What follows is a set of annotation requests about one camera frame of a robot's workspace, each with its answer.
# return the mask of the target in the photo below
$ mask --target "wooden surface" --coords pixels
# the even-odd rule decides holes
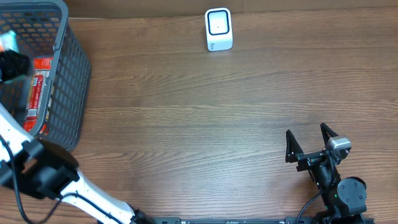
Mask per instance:
[[[326,122],[353,143],[338,170],[366,181],[366,216],[397,223],[397,16],[237,14],[233,49],[213,53],[203,16],[73,22],[93,67],[73,155],[95,184],[149,215],[283,218],[316,192],[285,163],[285,132],[319,151]],[[54,203],[23,200],[36,219]],[[7,189],[0,222],[21,222]],[[94,222],[69,205],[50,220]]]
[[[198,16],[214,7],[232,13],[398,6],[397,0],[65,0],[72,17]]]

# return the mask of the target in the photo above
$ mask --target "snack package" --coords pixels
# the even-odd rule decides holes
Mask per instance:
[[[52,57],[36,58],[34,59],[35,75],[30,83],[30,90],[28,95],[28,103],[26,105],[24,129],[30,131],[37,122],[37,116],[40,113],[40,105],[42,102],[43,92],[45,88],[45,79],[49,77],[51,70]],[[45,124],[40,130],[40,134],[48,134],[46,122],[49,120],[49,111],[47,110],[45,116]]]
[[[7,50],[13,50],[19,53],[17,34],[12,30],[0,35],[0,52]]]

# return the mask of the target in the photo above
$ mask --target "white button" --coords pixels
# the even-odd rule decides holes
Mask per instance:
[[[210,34],[224,34],[228,32],[228,20],[226,11],[210,12],[209,14]]]

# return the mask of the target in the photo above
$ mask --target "gray basket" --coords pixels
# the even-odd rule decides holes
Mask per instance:
[[[3,0],[0,33],[8,30],[17,34],[20,53],[31,59],[53,56],[40,113],[30,134],[73,150],[80,135],[91,67],[69,27],[66,4],[61,0]],[[0,87],[0,102],[19,124],[24,122],[29,85],[26,79]],[[40,134],[47,110],[44,133],[48,134]]]

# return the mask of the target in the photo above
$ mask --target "white device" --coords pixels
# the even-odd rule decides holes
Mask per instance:
[[[209,51],[229,50],[233,45],[231,12],[227,8],[209,9],[205,14]]]

